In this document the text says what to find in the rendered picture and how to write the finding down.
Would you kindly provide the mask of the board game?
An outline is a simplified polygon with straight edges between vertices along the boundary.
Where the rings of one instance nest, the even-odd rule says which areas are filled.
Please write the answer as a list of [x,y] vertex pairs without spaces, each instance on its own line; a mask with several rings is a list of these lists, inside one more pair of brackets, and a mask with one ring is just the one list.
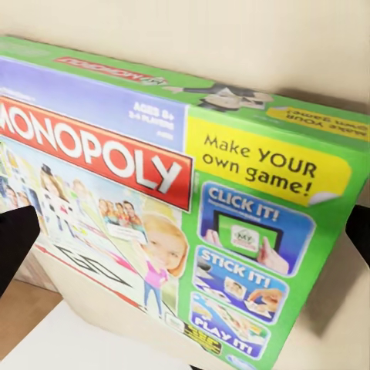
[[272,370],[370,177],[370,115],[0,35],[0,214],[236,370]]

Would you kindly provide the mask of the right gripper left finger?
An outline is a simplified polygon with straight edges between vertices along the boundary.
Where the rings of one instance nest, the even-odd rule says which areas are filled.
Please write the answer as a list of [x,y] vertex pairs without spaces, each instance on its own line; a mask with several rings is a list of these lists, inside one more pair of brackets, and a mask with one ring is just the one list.
[[32,205],[0,214],[0,297],[40,234]]

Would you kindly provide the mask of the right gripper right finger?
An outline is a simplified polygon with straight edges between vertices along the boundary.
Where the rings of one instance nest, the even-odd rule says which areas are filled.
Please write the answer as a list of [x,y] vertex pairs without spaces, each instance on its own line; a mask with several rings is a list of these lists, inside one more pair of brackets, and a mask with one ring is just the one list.
[[370,267],[370,208],[355,205],[345,231]]

